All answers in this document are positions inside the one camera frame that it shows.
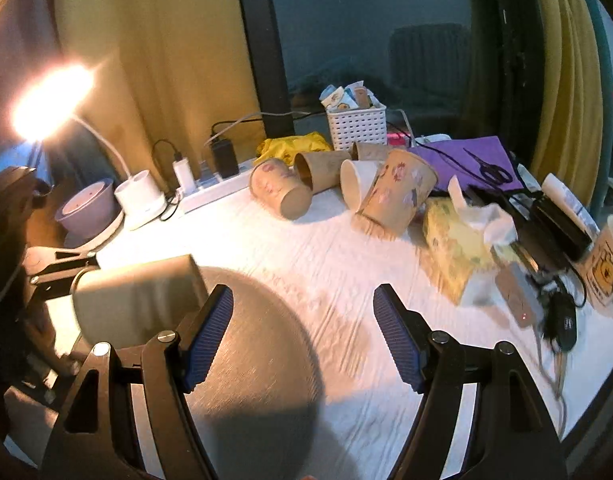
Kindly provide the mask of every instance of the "cartoon bear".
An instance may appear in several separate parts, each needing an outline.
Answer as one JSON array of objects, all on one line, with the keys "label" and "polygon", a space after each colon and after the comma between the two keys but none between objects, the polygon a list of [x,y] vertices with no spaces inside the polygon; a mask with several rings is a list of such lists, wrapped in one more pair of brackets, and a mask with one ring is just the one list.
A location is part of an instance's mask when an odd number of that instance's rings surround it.
[{"label": "cartoon bear", "polygon": [[613,293],[613,255],[607,251],[602,250],[599,253],[599,260],[596,261],[593,266],[593,277],[595,282],[599,285],[600,290],[605,296],[610,296]]}]

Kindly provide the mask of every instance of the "purple bowl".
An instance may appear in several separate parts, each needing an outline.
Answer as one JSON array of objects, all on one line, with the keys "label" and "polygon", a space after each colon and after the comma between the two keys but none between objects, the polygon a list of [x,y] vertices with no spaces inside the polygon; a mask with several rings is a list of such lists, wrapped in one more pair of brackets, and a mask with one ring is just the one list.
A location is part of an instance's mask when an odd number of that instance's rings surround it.
[{"label": "purple bowl", "polygon": [[116,216],[113,181],[105,178],[82,189],[56,212],[56,221],[78,238],[96,237]]}]

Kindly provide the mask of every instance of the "white tissue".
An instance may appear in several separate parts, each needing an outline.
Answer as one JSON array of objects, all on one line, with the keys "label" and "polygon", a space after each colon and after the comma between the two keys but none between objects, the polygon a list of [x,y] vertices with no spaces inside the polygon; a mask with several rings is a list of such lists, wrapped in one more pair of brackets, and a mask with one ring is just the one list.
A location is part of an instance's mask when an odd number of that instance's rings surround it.
[{"label": "white tissue", "polygon": [[469,206],[455,175],[448,183],[448,193],[459,218],[472,229],[483,232],[484,244],[488,248],[494,245],[509,245],[517,240],[513,217],[497,204]]}]

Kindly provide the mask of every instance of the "desk lamp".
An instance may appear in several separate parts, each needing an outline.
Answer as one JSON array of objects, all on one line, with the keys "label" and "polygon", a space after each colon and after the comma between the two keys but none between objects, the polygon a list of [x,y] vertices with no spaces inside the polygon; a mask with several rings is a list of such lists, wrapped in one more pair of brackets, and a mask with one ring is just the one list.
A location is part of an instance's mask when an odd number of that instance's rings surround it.
[{"label": "desk lamp", "polygon": [[81,65],[58,68],[30,87],[13,111],[13,127],[31,142],[42,142],[68,120],[75,121],[115,155],[126,180],[115,196],[126,214],[128,229],[150,222],[166,209],[166,199],[148,170],[131,174],[120,152],[89,123],[75,114],[75,109],[93,88],[93,73]]}]

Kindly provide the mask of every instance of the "tissue pack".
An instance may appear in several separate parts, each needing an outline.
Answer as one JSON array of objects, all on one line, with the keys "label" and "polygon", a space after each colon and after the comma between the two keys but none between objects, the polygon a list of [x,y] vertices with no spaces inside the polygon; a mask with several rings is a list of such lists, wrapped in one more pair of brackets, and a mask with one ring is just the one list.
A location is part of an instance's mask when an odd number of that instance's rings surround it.
[{"label": "tissue pack", "polygon": [[[492,304],[499,296],[495,276],[499,265],[486,247],[483,232],[465,224],[449,198],[427,201],[424,237],[439,267],[448,296],[455,304]],[[503,262],[518,261],[509,246],[495,246]]]}]

